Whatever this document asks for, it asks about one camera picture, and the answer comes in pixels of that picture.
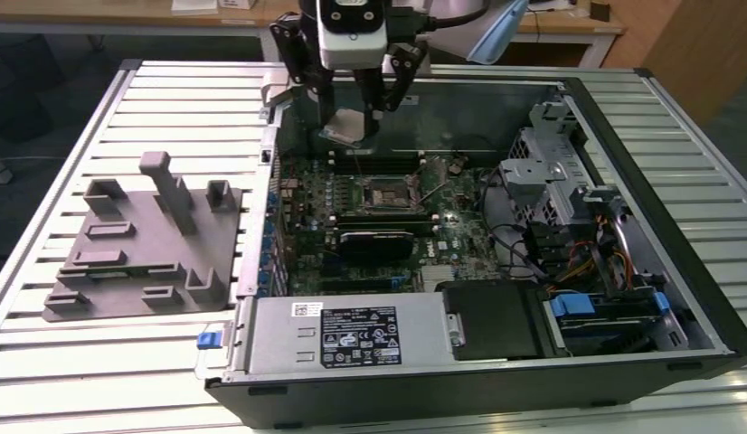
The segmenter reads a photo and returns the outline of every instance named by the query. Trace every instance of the power supply label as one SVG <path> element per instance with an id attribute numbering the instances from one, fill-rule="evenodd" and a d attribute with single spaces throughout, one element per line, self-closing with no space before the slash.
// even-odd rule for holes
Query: power supply label
<path id="1" fill-rule="evenodd" d="M 399 344 L 395 308 L 322 310 L 325 368 L 401 364 Z"/>

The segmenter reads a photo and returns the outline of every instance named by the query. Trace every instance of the blue release tab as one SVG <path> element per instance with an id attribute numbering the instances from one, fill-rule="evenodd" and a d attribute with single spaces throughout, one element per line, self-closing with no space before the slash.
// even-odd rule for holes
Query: blue release tab
<path id="1" fill-rule="evenodd" d="M 195 339 L 195 348 L 198 350 L 213 350 L 222 348 L 222 332 L 203 332 Z"/>
<path id="2" fill-rule="evenodd" d="M 550 306 L 554 316 L 594 314 L 594 306 L 586 294 L 561 294 L 550 300 Z"/>
<path id="3" fill-rule="evenodd" d="M 552 307 L 552 314 L 556 318 L 565 315 L 565 306 L 562 305 L 562 300 L 560 297 L 556 297 L 550 300 L 550 307 Z"/>
<path id="4" fill-rule="evenodd" d="M 405 278 L 403 276 L 395 276 L 391 278 L 391 289 L 397 289 L 402 283 L 405 283 L 405 280 L 407 278 Z"/>
<path id="5" fill-rule="evenodd" d="M 657 307 L 660 308 L 660 312 L 666 314 L 670 311 L 670 302 L 666 301 L 666 297 L 661 292 L 653 293 L 653 301 L 656 302 Z"/>

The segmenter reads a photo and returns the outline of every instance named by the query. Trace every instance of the slotted metal surface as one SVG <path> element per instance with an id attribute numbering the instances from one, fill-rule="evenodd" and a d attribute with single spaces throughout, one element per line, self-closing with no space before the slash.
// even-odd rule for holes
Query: slotted metal surface
<path id="1" fill-rule="evenodd" d="M 151 188 L 147 150 L 173 155 L 189 188 L 226 179 L 250 188 L 265 122 L 262 63 L 145 62 L 119 72 L 27 233 L 0 276 L 0 433 L 249 432 L 198 378 L 225 354 L 198 354 L 195 335 L 231 312 L 46 323 L 43 298 L 86 211 L 91 179 Z M 577 76 L 747 323 L 747 188 L 653 81 L 632 71 L 434 67 L 464 75 Z M 588 145 L 604 179 L 610 176 Z M 245 194 L 243 207 L 254 197 Z M 246 212 L 235 251 L 246 250 Z M 233 271 L 239 270 L 235 259 Z M 626 406 L 414 420 L 311 432 L 747 432 L 747 368 L 677 384 Z"/>

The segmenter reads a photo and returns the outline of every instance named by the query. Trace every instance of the barcode sticker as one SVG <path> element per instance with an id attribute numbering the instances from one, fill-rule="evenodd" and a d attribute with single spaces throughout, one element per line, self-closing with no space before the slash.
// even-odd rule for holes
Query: barcode sticker
<path id="1" fill-rule="evenodd" d="M 321 316 L 323 303 L 293 303 L 291 316 Z"/>

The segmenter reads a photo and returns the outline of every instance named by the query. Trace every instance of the circuit board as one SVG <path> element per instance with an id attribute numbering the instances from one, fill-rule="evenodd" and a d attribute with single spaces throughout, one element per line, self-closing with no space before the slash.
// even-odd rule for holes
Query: circuit board
<path id="1" fill-rule="evenodd" d="M 474 206 L 477 177 L 488 169 L 453 168 L 449 173 L 449 160 L 427 157 L 410 175 L 335 175 L 321 160 L 285 159 L 281 193 L 291 246 L 291 295 L 325 295 L 326 282 L 349 281 L 374 282 L 385 292 L 418 292 L 423 266 L 445 266 L 454 280 L 500 278 L 500 263 Z M 414 238 L 410 256 L 371 266 L 345 263 L 335 253 L 333 216 L 405 210 L 426 216 L 433 232 Z M 363 292 L 345 288 L 342 293 Z"/>

